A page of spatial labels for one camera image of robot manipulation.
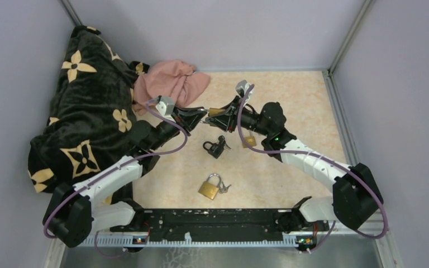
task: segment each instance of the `padlock shackle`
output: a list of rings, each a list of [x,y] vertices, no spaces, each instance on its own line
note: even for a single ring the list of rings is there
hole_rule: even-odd
[[[205,150],[209,151],[209,150],[211,149],[211,147],[213,147],[213,145],[215,145],[213,142],[205,141],[205,142],[203,143],[203,149],[205,149]]]
[[[221,176],[219,176],[218,174],[216,174],[216,173],[213,173],[213,174],[210,174],[209,176],[208,176],[208,179],[206,179],[206,182],[209,182],[209,180],[211,179],[211,177],[218,177],[219,178],[219,182],[218,182],[218,184],[216,185],[216,187],[220,187],[221,186]]]

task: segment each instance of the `small key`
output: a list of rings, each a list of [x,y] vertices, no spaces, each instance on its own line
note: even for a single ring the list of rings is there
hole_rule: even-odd
[[[219,193],[220,193],[220,194],[227,193],[227,192],[228,192],[228,190],[229,190],[229,187],[231,187],[231,185],[232,185],[232,184],[230,184],[230,185],[228,185],[228,187],[226,187],[226,186],[225,186],[225,183],[224,183],[224,182],[221,182],[221,188],[220,188]]]
[[[244,140],[247,141],[247,144],[249,144],[250,146],[254,147],[256,146],[258,143],[256,142],[256,138],[254,137],[254,135],[252,134],[251,131],[249,131],[249,136],[244,137]],[[244,144],[244,142],[242,143],[242,146],[244,148],[247,148],[247,146]]]

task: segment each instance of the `white wall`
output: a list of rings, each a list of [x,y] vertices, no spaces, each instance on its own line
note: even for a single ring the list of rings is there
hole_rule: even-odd
[[[429,267],[429,1],[377,1],[334,78],[405,267]]]
[[[0,267],[42,267],[50,200],[27,175],[73,25],[57,0],[0,0]]]
[[[126,61],[202,70],[326,69],[363,0],[71,0]]]

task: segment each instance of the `pink cloth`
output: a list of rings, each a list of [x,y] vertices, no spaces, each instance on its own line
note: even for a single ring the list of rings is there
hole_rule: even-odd
[[[145,104],[157,96],[169,96],[178,107],[186,107],[195,101],[208,87],[211,77],[194,73],[195,66],[181,60],[162,61],[155,64],[147,74],[140,75],[134,84],[132,107],[143,115]]]

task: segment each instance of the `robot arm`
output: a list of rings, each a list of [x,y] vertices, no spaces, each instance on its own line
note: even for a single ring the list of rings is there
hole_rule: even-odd
[[[173,121],[188,136],[207,113],[201,107],[175,107],[168,97],[159,97],[158,101],[156,108],[161,116]],[[43,224],[68,247],[79,245],[90,233],[132,222],[137,211],[134,204],[120,201],[101,205],[102,201],[119,188],[150,172],[160,159],[159,155],[164,154],[156,154],[152,150],[180,133],[178,127],[166,121],[157,127],[147,121],[137,121],[132,129],[132,148],[128,155],[90,179],[72,186],[63,183],[55,189]]]
[[[338,163],[310,149],[285,129],[287,119],[278,102],[266,103],[260,113],[253,108],[241,107],[244,93],[252,93],[248,90],[250,86],[245,80],[239,82],[236,87],[239,96],[220,109],[210,109],[206,123],[232,132],[237,125],[237,116],[241,113],[241,127],[266,136],[261,144],[269,156],[303,170],[332,193],[332,197],[303,199],[298,204],[303,217],[300,221],[308,224],[319,220],[339,220],[345,226],[357,230],[378,209],[378,205],[347,171],[357,175],[383,203],[369,168],[361,163],[355,166]]]

